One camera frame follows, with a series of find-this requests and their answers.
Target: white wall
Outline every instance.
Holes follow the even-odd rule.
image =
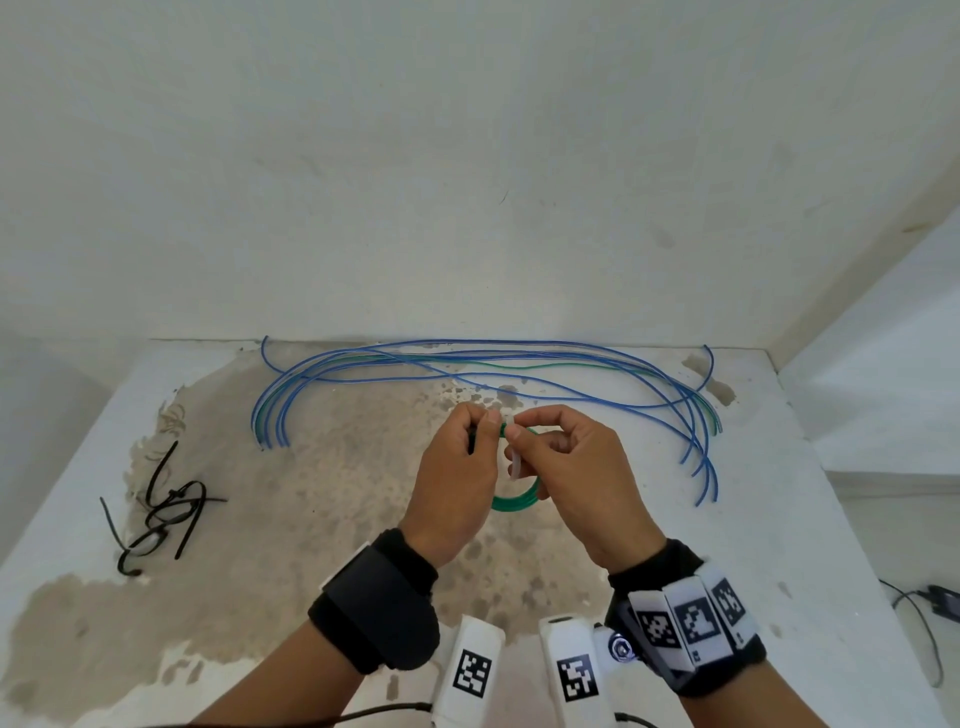
[[[826,470],[960,475],[960,207],[780,381]]]
[[[958,120],[955,0],[11,0],[0,317],[764,346]]]
[[[46,499],[110,390],[0,329],[0,562]],[[90,504],[93,508],[96,501]]]
[[[956,538],[960,496],[867,497],[844,500],[843,507],[877,576],[903,590],[939,584],[960,591],[960,544]],[[944,663],[944,686],[934,692],[948,723],[960,726],[960,624],[934,616],[923,599],[917,601],[940,645]],[[898,615],[932,681],[936,664],[923,623],[906,602],[900,605]]]

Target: wire bundle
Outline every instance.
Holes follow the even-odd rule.
[[[615,349],[572,341],[416,339],[323,352],[309,356],[288,369],[279,368],[267,358],[266,344],[267,337],[264,337],[260,342],[260,355],[264,363],[277,372],[278,376],[257,398],[251,412],[251,429],[262,448],[272,448],[275,443],[282,448],[290,446],[286,428],[287,414],[297,395],[312,382],[364,384],[380,381],[452,379],[477,389],[503,392],[516,397],[540,401],[601,404],[657,423],[686,442],[686,449],[680,459],[681,464],[685,463],[694,451],[699,456],[697,467],[691,474],[691,477],[695,477],[700,472],[704,474],[703,490],[696,500],[696,505],[699,506],[710,494],[711,486],[712,500],[715,502],[719,498],[716,470],[709,459],[709,441],[711,436],[720,434],[723,428],[716,410],[701,394],[713,374],[714,357],[709,347],[704,346],[709,357],[707,375],[699,386],[690,387],[644,359]],[[451,348],[425,352],[409,351],[412,347],[437,346]],[[534,363],[503,363],[508,361]],[[388,374],[392,367],[409,366],[419,367],[423,373],[420,375],[404,373],[393,376]],[[487,371],[457,369],[461,366],[484,367]],[[384,367],[387,371],[385,376],[349,376],[350,370],[367,367]],[[657,401],[653,404],[632,404],[607,400],[530,374],[532,371],[558,367],[587,367],[622,372],[652,392]],[[505,389],[487,383],[491,378],[521,379],[523,383],[534,382],[547,385],[558,393],[545,395]]]

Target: coiled green wire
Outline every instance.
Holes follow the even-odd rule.
[[[500,437],[504,437],[504,432],[507,429],[507,424],[503,423],[500,426]],[[535,430],[527,427],[531,432],[536,434]],[[469,432],[469,445],[468,452],[473,452],[473,443],[476,440],[476,429],[471,428]],[[534,503],[537,502],[537,489],[540,487],[540,476],[537,476],[537,479],[534,480],[534,484],[530,486],[524,493],[521,493],[519,496],[514,497],[500,497],[493,496],[493,504],[491,508],[494,511],[499,511],[500,513],[516,513],[517,511],[522,511],[525,508],[529,508]]]

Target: tangled black wire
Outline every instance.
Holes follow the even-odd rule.
[[[180,555],[183,554],[183,549],[186,546],[186,542],[190,539],[190,534],[193,533],[193,529],[197,525],[197,521],[200,520],[200,514],[204,511],[204,506],[210,502],[215,501],[218,503],[226,503],[226,498],[221,497],[210,497],[206,494],[206,486],[200,480],[191,480],[187,483],[184,483],[176,490],[171,490],[167,497],[164,498],[159,503],[154,503],[154,488],[156,486],[156,479],[159,477],[160,472],[163,470],[164,466],[167,464],[167,460],[170,459],[170,455],[173,454],[173,451],[177,449],[177,445],[180,443],[180,440],[175,440],[174,444],[170,446],[170,449],[167,450],[167,454],[163,456],[163,459],[160,460],[159,465],[156,466],[154,474],[150,478],[150,484],[147,486],[147,491],[144,493],[143,500],[137,499],[137,502],[143,506],[144,510],[147,511],[147,516],[144,519],[144,525],[147,526],[145,533],[137,536],[133,541],[128,545],[124,545],[123,541],[120,540],[120,536],[117,533],[116,527],[113,525],[113,518],[110,517],[109,509],[107,508],[107,502],[100,498],[100,504],[104,507],[104,514],[107,516],[107,524],[110,527],[110,533],[113,534],[113,540],[116,541],[117,545],[120,546],[120,558],[117,559],[117,570],[122,573],[124,576],[139,576],[143,573],[143,569],[127,569],[127,557],[131,554],[133,556],[147,556],[158,548],[160,545],[166,541],[169,531],[167,530],[170,526],[176,525],[177,523],[183,523],[187,519],[191,519],[190,525],[187,526],[186,533],[183,534],[183,538],[180,540],[180,545],[177,547],[177,553],[174,554],[174,559],[177,560],[180,558]],[[198,497],[188,497],[188,493],[191,487],[200,486],[200,495]],[[187,506],[186,510],[176,513],[173,516],[165,516],[164,512],[169,508],[176,508],[178,506]],[[143,550],[134,550],[146,542],[148,539],[154,539],[154,542],[147,544]]]

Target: forearm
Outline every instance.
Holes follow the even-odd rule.
[[[769,662],[751,665],[706,697],[681,697],[696,728],[826,728]]]
[[[272,726],[338,716],[362,681],[349,660],[305,622],[194,722]]]

